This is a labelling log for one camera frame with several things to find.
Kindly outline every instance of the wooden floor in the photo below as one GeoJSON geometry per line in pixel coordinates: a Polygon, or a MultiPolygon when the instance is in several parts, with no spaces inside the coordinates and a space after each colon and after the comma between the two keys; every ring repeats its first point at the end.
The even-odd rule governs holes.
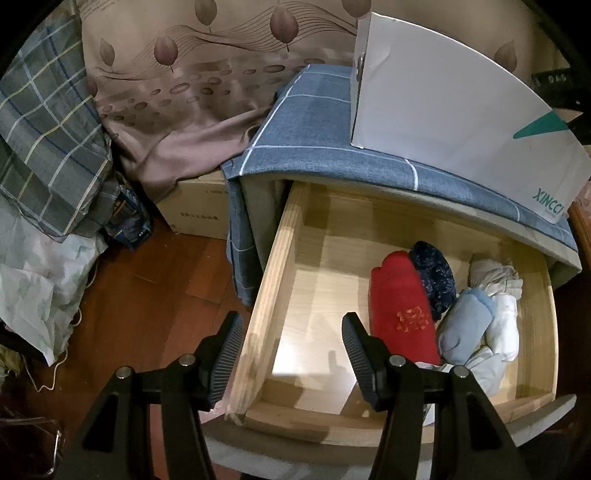
{"type": "MultiPolygon", "coordinates": [[[[228,311],[250,317],[234,293],[225,241],[174,234],[158,219],[152,237],[135,252],[114,247],[99,258],[96,280],[80,307],[82,323],[58,369],[56,389],[27,388],[29,413],[58,420],[66,449],[117,367],[130,365],[138,372],[164,367],[215,333],[228,311]]],[[[51,385],[52,369],[31,366],[38,384],[51,385]]],[[[157,425],[156,407],[151,417],[157,425]]],[[[152,451],[155,474],[165,480],[158,427],[152,428],[152,451]]],[[[218,466],[216,473],[220,480],[239,476],[218,466]]]]}

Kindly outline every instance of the rolled red sock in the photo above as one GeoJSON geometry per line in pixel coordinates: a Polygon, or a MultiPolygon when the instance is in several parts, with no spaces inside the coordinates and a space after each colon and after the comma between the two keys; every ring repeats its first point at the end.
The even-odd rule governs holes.
{"type": "Polygon", "coordinates": [[[369,307],[372,335],[391,353],[413,362],[441,364],[429,299],[406,252],[389,254],[371,271],[369,307]]]}

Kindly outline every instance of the metal screw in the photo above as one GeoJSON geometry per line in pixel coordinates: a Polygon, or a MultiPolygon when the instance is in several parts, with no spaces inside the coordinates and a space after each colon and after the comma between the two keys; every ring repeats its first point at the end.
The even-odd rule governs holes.
{"type": "Polygon", "coordinates": [[[390,357],[390,365],[394,367],[401,367],[406,363],[406,359],[402,355],[393,355],[390,357]]]}
{"type": "Polygon", "coordinates": [[[134,370],[131,367],[119,367],[115,372],[115,375],[117,375],[117,378],[123,380],[124,378],[130,376],[133,373],[133,371],[134,370]]]}
{"type": "Polygon", "coordinates": [[[466,378],[468,375],[470,375],[470,371],[461,365],[454,367],[453,372],[460,378],[466,378]]]}
{"type": "Polygon", "coordinates": [[[180,356],[178,362],[184,367],[190,367],[195,363],[195,355],[192,353],[185,353],[184,355],[180,356]]]}

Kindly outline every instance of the wooden drawer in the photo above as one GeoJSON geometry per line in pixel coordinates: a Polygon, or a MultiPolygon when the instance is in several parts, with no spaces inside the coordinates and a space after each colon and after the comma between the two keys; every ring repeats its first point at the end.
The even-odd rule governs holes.
{"type": "MultiPolygon", "coordinates": [[[[544,255],[504,233],[388,197],[295,182],[271,250],[230,392],[227,419],[332,445],[377,446],[385,413],[365,403],[340,325],[357,312],[369,331],[371,269],[425,240],[445,255],[457,290],[470,259],[512,260],[524,279],[519,356],[491,398],[504,422],[554,400],[558,337],[544,255]]],[[[433,427],[423,443],[433,441],[433,427]]]]}

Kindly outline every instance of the wavy line pattern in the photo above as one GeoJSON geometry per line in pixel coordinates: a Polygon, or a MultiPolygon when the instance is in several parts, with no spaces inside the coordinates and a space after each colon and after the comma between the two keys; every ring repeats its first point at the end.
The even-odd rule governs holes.
{"type": "MultiPolygon", "coordinates": [[[[355,35],[355,25],[337,17],[335,14],[298,0],[288,0],[281,5],[289,9],[298,22],[299,32],[290,45],[319,32],[335,31],[355,35]]],[[[243,24],[216,33],[204,33],[188,25],[169,27],[160,35],[167,35],[178,47],[177,61],[189,54],[194,48],[204,44],[227,45],[247,51],[270,53],[285,48],[285,44],[277,40],[271,33],[269,21],[275,7],[251,18],[243,24]]],[[[138,55],[125,67],[110,72],[100,67],[89,69],[90,75],[100,89],[109,79],[118,80],[151,80],[161,76],[168,66],[160,65],[154,58],[154,46],[157,37],[144,47],[138,55]]]]}

